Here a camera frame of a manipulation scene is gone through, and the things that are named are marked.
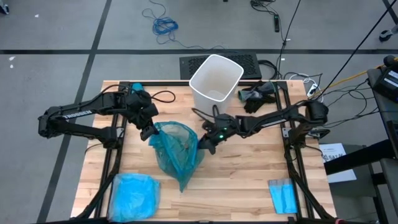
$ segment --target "blue plastic bag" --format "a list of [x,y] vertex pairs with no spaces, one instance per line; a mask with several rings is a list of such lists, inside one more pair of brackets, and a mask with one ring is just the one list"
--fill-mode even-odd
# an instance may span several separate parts
[[290,178],[280,180],[268,180],[268,185],[276,214],[297,212],[293,184]]
[[155,148],[159,168],[176,178],[183,192],[205,152],[198,151],[198,136],[188,126],[168,121],[155,123],[155,127],[159,134],[150,137],[149,145]]
[[159,205],[159,182],[145,174],[118,174],[113,180],[108,220],[131,222],[153,216]]

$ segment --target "blue cable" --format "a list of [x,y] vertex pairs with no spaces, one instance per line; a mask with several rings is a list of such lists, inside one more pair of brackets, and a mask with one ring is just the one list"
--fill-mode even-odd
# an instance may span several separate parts
[[[166,44],[166,43],[168,43],[168,42],[176,42],[176,43],[179,43],[182,47],[185,47],[186,49],[190,49],[190,48],[200,48],[200,49],[202,49],[202,50],[204,50],[204,51],[208,51],[208,50],[213,50],[213,49],[215,49],[216,47],[220,47],[220,48],[222,48],[223,50],[226,50],[226,49],[225,49],[223,46],[221,46],[221,45],[214,46],[214,47],[212,47],[212,48],[210,48],[210,49],[205,49],[204,47],[202,47],[202,46],[200,46],[200,45],[193,45],[193,46],[186,46],[186,45],[183,45],[179,40],[176,40],[176,39],[175,39],[175,34],[174,34],[174,32],[178,29],[178,23],[175,22],[175,21],[174,21],[172,18],[170,18],[170,17],[164,17],[164,16],[166,15],[166,7],[165,7],[163,4],[161,4],[161,3],[153,2],[153,1],[151,1],[151,0],[149,0],[149,2],[151,2],[152,4],[160,5],[160,6],[162,6],[163,9],[164,9],[162,15],[160,15],[159,17],[156,17],[155,14],[154,14],[154,12],[153,12],[153,10],[150,9],[150,8],[146,8],[146,9],[142,10],[142,12],[141,12],[142,16],[144,16],[145,18],[150,18],[150,19],[153,19],[153,20],[154,20],[154,23],[153,23],[153,25],[152,25],[152,32],[156,35],[156,42],[157,42],[158,44]],[[146,10],[150,11],[150,13],[152,14],[152,16],[151,16],[151,15],[149,15],[149,16],[144,15],[144,12],[145,12]],[[168,36],[169,39],[166,40],[166,41],[164,41],[164,42],[160,42],[160,41],[159,41],[159,37],[165,36],[165,35]]]

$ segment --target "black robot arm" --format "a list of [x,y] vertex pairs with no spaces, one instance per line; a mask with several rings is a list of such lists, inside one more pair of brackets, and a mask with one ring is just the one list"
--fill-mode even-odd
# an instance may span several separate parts
[[[299,108],[305,107],[305,114],[299,113]],[[202,115],[209,116],[208,114],[201,113],[195,108],[193,111],[204,118]],[[334,220],[320,203],[313,196],[308,187],[304,184],[301,176],[295,170],[293,159],[290,155],[291,147],[302,147],[305,145],[305,136],[308,132],[317,126],[324,125],[327,120],[328,108],[319,101],[304,100],[283,110],[272,112],[262,115],[260,117],[254,116],[235,116],[232,117],[227,114],[218,114],[217,109],[213,107],[214,123],[206,120],[203,123],[203,128],[207,131],[206,134],[199,140],[199,149],[209,149],[211,154],[216,152],[216,146],[226,141],[229,137],[237,134],[242,138],[252,136],[258,133],[262,128],[272,125],[280,124],[286,121],[297,121],[300,124],[296,128],[292,128],[284,137],[285,142],[285,158],[290,177],[302,189],[302,192],[313,205],[315,211],[322,219]]]
[[61,134],[98,139],[104,148],[118,147],[118,130],[114,127],[93,128],[70,123],[69,119],[90,114],[124,116],[129,123],[141,129],[141,139],[145,141],[157,130],[152,117],[159,114],[150,95],[143,90],[128,95],[126,91],[101,92],[90,101],[66,106],[52,106],[39,117],[39,134],[52,138]]
[[[305,107],[305,114],[299,113],[299,108]],[[199,140],[199,149],[209,149],[211,154],[216,152],[216,146],[237,134],[242,138],[258,133],[262,128],[277,125],[286,121],[298,121],[300,125],[289,131],[288,141],[293,144],[305,140],[305,135],[317,126],[327,122],[328,108],[319,101],[304,100],[280,111],[275,111],[259,117],[235,116],[228,114],[214,114],[214,123],[206,120],[202,128],[207,131]]]

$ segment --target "wooden table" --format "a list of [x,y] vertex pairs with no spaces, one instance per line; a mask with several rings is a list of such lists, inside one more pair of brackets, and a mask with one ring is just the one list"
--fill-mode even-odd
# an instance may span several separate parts
[[[119,81],[104,81],[102,88],[118,83]],[[292,104],[307,99],[302,81],[289,80],[287,84]],[[199,138],[204,134],[201,128],[203,121],[191,111],[193,98],[189,86],[145,86],[144,88],[151,95],[160,90],[170,90],[177,97],[173,103],[154,101],[159,110],[154,122],[178,121],[194,129]],[[157,97],[172,99],[168,94]],[[281,98],[282,107],[285,107],[283,96]],[[264,105],[254,116],[270,113],[276,109],[275,104]],[[247,115],[238,98],[232,100],[227,113]],[[111,126],[111,121],[112,116],[96,115],[93,126],[97,128]],[[98,143],[97,140],[89,141],[88,147]],[[307,145],[318,147],[318,142],[307,139]],[[102,146],[93,147],[86,153],[72,217],[82,212],[97,192],[104,156],[105,150]],[[320,153],[314,149],[304,148],[302,156],[309,189],[327,212],[336,216]],[[203,162],[187,188],[180,193],[178,182],[158,168],[154,149],[148,146],[147,141],[141,141],[139,130],[133,124],[128,124],[120,167],[120,173],[126,172],[148,174],[160,181],[159,209],[150,220],[286,221],[288,216],[294,216],[275,213],[267,183],[271,179],[289,177],[279,125],[264,128],[260,133],[247,139],[233,136],[217,146],[216,154],[213,156],[206,151]],[[301,190],[298,194],[303,217],[306,217]],[[108,197],[109,189],[104,196],[102,216],[106,216]]]

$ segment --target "white trash bin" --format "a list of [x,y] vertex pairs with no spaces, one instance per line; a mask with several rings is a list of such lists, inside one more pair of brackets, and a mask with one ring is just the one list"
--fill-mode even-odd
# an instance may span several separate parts
[[217,105],[220,114],[225,113],[242,75],[243,68],[237,63],[210,55],[189,80],[195,108],[213,114],[213,105]]

